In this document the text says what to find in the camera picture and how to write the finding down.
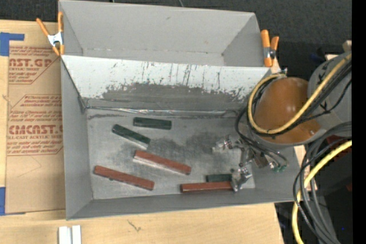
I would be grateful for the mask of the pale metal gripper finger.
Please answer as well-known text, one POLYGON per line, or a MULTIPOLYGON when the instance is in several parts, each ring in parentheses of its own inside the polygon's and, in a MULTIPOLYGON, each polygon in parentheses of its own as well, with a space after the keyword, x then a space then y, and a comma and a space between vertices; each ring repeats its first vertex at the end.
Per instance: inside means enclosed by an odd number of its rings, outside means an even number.
POLYGON ((253 177, 252 173, 246 167, 233 169, 231 172, 231 186, 234 192, 242 190, 248 181, 253 177))
POLYGON ((230 135, 226 135, 215 143, 212 147, 212 152, 226 152, 228 150, 233 150, 239 145, 240 141, 236 137, 232 138, 230 135))

